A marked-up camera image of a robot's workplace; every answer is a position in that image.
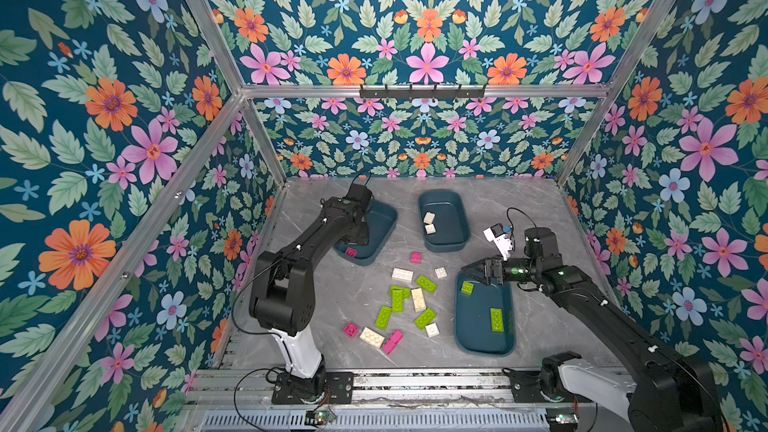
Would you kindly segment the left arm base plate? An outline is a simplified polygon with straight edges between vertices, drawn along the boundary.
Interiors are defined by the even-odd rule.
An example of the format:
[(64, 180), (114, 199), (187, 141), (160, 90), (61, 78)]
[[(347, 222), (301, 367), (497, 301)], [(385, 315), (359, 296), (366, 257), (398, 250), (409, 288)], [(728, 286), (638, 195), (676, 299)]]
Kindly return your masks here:
[(350, 404), (355, 375), (351, 372), (325, 372), (312, 379), (287, 372), (278, 375), (273, 389), (273, 405)]

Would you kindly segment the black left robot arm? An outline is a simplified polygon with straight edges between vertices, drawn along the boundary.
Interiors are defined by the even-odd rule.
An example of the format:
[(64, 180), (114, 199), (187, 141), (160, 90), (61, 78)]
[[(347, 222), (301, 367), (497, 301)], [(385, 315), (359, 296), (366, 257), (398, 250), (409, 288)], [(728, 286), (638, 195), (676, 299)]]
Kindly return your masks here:
[(282, 343), (287, 371), (297, 379), (315, 379), (324, 367), (310, 328), (314, 271), (336, 245), (368, 244), (372, 203), (372, 191), (353, 183), (344, 196), (324, 200), (317, 218), (293, 242), (257, 258), (248, 312)]

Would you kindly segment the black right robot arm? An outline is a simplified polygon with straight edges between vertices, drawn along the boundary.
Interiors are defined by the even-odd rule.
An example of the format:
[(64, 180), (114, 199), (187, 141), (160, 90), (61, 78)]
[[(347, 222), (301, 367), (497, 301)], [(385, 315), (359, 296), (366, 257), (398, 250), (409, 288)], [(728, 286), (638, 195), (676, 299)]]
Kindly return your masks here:
[(526, 230), (523, 254), (513, 257), (514, 239), (496, 224), (485, 230), (498, 254), (462, 268), (484, 286), (529, 283), (579, 319), (621, 362), (624, 376), (599, 368), (580, 355), (546, 357), (537, 387), (548, 400), (587, 398), (628, 422), (635, 431), (723, 431), (714, 374), (695, 355), (685, 357), (626, 316), (576, 266), (564, 264), (554, 232)]

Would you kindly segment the green small square brick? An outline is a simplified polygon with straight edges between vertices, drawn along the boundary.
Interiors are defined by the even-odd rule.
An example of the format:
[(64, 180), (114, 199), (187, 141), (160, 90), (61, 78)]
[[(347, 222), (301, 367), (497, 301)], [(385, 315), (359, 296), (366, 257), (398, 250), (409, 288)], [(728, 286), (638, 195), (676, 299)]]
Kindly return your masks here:
[(464, 282), (461, 287), (461, 292), (465, 295), (471, 295), (473, 293), (474, 284), (470, 282)]

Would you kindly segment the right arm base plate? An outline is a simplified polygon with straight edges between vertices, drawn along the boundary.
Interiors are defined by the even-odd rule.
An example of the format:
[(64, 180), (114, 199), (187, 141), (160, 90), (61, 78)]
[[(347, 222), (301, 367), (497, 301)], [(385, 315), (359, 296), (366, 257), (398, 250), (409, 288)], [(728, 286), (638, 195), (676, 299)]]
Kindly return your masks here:
[(559, 375), (550, 369), (520, 370), (503, 368), (502, 374), (507, 377), (511, 393), (516, 402), (548, 402), (548, 403), (591, 403), (580, 395), (567, 391)]

